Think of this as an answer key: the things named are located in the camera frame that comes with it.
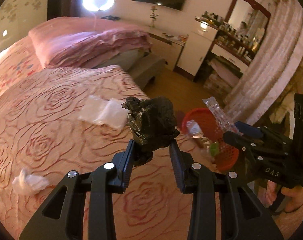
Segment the white low tv cabinet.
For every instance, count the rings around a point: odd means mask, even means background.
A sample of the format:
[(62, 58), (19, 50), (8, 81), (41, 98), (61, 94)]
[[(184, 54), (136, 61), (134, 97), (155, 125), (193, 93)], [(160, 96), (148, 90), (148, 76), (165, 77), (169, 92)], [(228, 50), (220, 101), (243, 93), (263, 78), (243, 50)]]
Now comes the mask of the white low tv cabinet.
[(148, 33), (148, 41), (151, 44), (149, 49), (145, 49), (145, 54), (153, 53), (165, 60), (165, 67), (171, 71), (177, 65), (180, 55), (185, 47), (184, 42), (181, 42), (174, 37), (167, 37), (164, 30), (152, 28), (148, 25), (137, 22), (118, 20), (106, 20), (109, 28), (137, 28)]

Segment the green foil wrapper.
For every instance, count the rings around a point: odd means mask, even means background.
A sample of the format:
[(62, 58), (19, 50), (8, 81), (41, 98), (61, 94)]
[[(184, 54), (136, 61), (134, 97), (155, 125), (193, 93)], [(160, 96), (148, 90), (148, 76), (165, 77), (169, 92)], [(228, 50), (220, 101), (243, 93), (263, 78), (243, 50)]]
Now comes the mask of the green foil wrapper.
[(218, 141), (212, 142), (210, 144), (209, 152), (210, 152), (211, 157), (214, 157), (214, 158), (220, 154), (220, 146), (219, 146)]

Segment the folded pink quilt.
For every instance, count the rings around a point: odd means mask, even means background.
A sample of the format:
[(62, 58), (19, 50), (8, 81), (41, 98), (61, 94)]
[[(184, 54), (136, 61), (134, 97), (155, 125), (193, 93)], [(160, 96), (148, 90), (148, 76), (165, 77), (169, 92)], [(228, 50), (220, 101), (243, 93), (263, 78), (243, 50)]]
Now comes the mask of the folded pink quilt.
[(129, 50), (152, 47), (140, 26), (92, 17), (53, 18), (28, 36), (43, 68), (93, 68)]

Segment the clear plastic wrapper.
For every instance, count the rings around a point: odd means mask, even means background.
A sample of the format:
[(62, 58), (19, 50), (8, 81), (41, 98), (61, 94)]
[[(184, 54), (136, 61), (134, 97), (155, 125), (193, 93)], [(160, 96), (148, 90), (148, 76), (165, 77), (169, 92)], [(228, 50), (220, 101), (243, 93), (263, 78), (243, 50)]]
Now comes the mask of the clear plastic wrapper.
[(233, 132), (238, 135), (243, 135), (235, 126), (231, 118), (228, 115), (226, 115), (225, 112), (220, 108), (220, 105), (214, 96), (211, 96), (208, 99), (203, 99), (203, 102), (206, 105), (206, 107), (209, 109), (209, 111), (213, 114), (217, 125), (224, 133)]

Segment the white sliding door wardrobe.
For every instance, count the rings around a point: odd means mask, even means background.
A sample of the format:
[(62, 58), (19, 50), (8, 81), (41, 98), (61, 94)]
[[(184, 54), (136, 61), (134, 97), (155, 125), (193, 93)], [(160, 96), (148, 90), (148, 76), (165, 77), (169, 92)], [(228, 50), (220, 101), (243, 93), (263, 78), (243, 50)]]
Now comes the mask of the white sliding door wardrobe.
[(48, 0), (4, 0), (0, 6), (0, 50), (47, 20)]

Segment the red plastic mesh trash basket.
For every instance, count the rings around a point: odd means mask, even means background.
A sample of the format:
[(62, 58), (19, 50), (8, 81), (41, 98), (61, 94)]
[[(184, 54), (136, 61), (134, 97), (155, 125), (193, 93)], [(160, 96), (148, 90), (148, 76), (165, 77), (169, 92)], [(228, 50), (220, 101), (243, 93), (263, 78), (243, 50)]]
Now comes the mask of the red plastic mesh trash basket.
[(223, 131), (217, 125), (214, 115), (207, 108), (196, 108), (187, 112), (181, 125), (182, 131), (187, 134), (187, 122), (194, 120), (201, 128), (205, 137), (212, 142), (219, 143), (219, 154), (214, 163), (220, 172), (225, 172), (235, 165), (239, 150), (226, 144), (223, 140)]

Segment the black plastic bag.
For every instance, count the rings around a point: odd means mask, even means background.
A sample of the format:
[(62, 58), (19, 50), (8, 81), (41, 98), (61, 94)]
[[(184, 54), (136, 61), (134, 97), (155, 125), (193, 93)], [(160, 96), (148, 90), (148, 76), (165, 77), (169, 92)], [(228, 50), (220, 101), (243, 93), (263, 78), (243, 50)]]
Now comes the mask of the black plastic bag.
[(128, 97), (122, 107), (129, 110), (127, 125), (135, 141), (134, 166), (151, 161), (154, 151), (168, 147), (180, 134), (173, 104), (164, 96), (145, 100)]

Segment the white tissue pack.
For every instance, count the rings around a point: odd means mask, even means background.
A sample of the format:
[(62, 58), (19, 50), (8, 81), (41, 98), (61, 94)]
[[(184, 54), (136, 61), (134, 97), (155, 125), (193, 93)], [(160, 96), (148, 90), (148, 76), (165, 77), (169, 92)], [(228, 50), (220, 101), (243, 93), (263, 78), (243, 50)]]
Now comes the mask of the white tissue pack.
[(112, 129), (122, 130), (127, 122), (129, 110), (122, 107), (124, 100), (102, 99), (91, 95), (79, 112), (78, 119), (90, 124), (107, 125)]

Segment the dresser with cosmetics shelf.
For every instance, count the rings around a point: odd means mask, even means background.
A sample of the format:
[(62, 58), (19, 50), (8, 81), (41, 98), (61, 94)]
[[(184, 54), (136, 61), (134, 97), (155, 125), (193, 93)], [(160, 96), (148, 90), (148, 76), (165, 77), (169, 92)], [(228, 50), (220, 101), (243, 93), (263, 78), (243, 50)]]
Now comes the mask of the dresser with cosmetics shelf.
[(239, 41), (221, 27), (214, 25), (213, 20), (199, 16), (194, 19), (199, 25), (195, 26), (196, 34), (209, 38), (211, 42), (207, 55), (210, 53), (217, 57), (223, 57), (227, 63), (234, 65), (237, 75), (241, 77), (248, 70), (256, 53), (242, 41)]

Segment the small white tissue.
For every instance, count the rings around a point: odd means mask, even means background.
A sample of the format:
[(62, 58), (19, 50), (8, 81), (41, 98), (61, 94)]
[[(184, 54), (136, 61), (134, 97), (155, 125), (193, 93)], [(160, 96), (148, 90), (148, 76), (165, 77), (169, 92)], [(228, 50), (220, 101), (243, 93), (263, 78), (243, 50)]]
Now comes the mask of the small white tissue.
[(33, 196), (49, 186), (49, 181), (45, 177), (30, 174), (23, 168), (12, 182), (13, 191), (23, 196)]

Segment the printed white snack package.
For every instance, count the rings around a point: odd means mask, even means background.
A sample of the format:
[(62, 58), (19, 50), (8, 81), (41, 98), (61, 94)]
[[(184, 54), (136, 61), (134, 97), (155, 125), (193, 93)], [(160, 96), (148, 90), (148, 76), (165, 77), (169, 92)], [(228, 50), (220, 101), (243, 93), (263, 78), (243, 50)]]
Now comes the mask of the printed white snack package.
[(196, 121), (190, 120), (186, 122), (186, 128), (187, 128), (187, 133), (191, 138), (202, 139), (204, 137), (202, 129), (200, 128), (200, 126)]

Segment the rose pattern bedspread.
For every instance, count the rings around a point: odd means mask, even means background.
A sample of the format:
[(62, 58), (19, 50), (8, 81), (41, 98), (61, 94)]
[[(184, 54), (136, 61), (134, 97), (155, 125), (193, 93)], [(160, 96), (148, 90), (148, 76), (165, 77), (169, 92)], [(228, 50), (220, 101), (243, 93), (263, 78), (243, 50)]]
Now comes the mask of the rose pattern bedspread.
[[(91, 95), (146, 98), (119, 67), (43, 69), (29, 37), (0, 58), (0, 221), (14, 239), (68, 171), (94, 171), (126, 149), (130, 128), (78, 119)], [(49, 186), (33, 196), (15, 193), (12, 182), (23, 168)], [(117, 238), (186, 239), (191, 206), (192, 196), (177, 187), (169, 150), (161, 148), (113, 197)]]

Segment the pink lace curtain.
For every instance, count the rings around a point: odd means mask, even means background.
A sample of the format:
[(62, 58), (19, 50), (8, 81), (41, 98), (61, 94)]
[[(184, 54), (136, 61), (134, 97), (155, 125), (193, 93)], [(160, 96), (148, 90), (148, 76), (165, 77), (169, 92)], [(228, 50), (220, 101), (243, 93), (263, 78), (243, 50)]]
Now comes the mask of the pink lace curtain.
[(303, 8), (280, 0), (257, 55), (225, 98), (232, 121), (256, 123), (284, 91), (303, 58)]

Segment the white tall cabinet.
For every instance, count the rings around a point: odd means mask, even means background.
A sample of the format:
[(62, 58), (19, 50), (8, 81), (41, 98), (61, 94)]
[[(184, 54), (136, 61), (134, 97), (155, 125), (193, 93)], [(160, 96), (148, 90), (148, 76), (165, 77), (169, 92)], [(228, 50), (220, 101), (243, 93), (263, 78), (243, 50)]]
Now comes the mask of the white tall cabinet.
[(217, 32), (218, 30), (214, 26), (196, 17), (177, 67), (195, 77), (210, 50)]

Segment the plaid covered dresser stool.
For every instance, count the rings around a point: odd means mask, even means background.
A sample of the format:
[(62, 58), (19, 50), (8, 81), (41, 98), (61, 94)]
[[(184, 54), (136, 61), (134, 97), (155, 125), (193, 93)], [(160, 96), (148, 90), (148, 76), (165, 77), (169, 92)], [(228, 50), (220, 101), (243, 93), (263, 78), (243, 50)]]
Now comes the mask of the plaid covered dresser stool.
[(237, 85), (243, 73), (241, 69), (222, 56), (215, 56), (207, 65), (211, 74), (204, 82), (204, 88), (224, 100)]

